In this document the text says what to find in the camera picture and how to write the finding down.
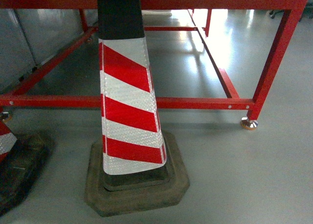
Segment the epoxy floor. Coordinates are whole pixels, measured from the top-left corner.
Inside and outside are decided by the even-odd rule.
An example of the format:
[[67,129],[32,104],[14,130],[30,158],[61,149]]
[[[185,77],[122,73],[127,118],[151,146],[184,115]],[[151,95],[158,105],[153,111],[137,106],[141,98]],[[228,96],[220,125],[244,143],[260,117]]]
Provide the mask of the epoxy floor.
[[[252,97],[280,22],[266,11],[214,10],[210,49],[241,97]],[[147,15],[145,24],[185,25],[185,12]],[[196,32],[146,32],[157,96],[225,97]],[[28,198],[1,224],[312,224],[313,20],[296,28],[259,117],[245,111],[159,110],[175,135],[190,188],[173,207],[110,218],[84,202],[91,144],[100,110],[14,109],[15,133],[46,132],[52,157]],[[55,68],[29,94],[98,95],[97,37]]]

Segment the red steel rack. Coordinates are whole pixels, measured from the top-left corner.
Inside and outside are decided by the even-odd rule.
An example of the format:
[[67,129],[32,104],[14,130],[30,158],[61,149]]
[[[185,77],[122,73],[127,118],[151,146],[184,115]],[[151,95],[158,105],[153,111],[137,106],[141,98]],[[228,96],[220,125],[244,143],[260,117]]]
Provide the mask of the red steel rack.
[[[204,44],[213,67],[218,75],[227,98],[174,98],[158,97],[159,109],[216,109],[248,110],[244,120],[246,128],[257,126],[256,120],[268,95],[274,77],[286,52],[296,25],[308,0],[140,0],[143,10],[188,10],[194,26],[192,27],[146,27],[148,31],[197,31]],[[99,108],[100,96],[56,96],[26,95],[26,93],[70,53],[77,49],[94,32],[96,27],[88,27],[84,9],[97,9],[97,0],[0,0],[0,9],[79,9],[84,34],[67,49],[22,81],[15,89],[0,95],[1,106],[18,107],[64,107]],[[193,20],[194,9],[208,9],[206,27],[196,25]],[[212,9],[279,9],[285,10],[275,35],[260,80],[251,99],[240,98],[226,71],[217,67],[206,44]]]

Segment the traffic cone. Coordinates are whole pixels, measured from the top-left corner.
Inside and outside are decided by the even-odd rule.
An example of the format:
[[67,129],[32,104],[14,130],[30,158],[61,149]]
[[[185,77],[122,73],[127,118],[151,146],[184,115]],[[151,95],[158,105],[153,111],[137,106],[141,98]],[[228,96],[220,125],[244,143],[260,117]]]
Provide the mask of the traffic cone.
[[103,136],[91,147],[85,201],[103,217],[176,205],[189,179],[160,128],[140,1],[98,0],[98,16]]
[[159,168],[166,150],[140,2],[107,0],[99,6],[106,14],[99,20],[103,169],[124,175]]
[[0,121],[0,163],[6,158],[16,142],[17,138],[14,134]]
[[53,142],[40,135],[13,135],[0,121],[0,217],[27,196]]

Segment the black rubber cone base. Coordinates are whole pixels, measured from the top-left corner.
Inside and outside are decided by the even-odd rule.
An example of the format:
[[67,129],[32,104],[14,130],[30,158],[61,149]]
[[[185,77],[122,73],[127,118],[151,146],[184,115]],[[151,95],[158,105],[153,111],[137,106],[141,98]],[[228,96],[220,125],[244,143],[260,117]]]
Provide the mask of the black rubber cone base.
[[178,204],[189,187],[189,179],[174,136],[166,132],[163,132],[163,136],[167,162],[162,171],[156,172],[154,179],[147,179],[146,184],[144,179],[139,179],[137,185],[135,179],[129,177],[124,182],[118,179],[118,182],[112,182],[120,186],[116,191],[109,191],[104,187],[108,179],[105,178],[102,168],[102,140],[94,143],[91,147],[87,173],[86,203],[102,217]]
[[0,164],[0,216],[27,196],[53,143],[39,135],[16,135],[18,141]]

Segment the black cone top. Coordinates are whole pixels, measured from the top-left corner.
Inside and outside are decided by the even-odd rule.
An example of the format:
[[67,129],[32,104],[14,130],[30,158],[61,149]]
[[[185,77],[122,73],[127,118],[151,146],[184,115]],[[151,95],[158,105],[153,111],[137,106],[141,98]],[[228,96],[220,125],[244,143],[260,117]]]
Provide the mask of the black cone top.
[[98,0],[99,38],[144,37],[140,0]]

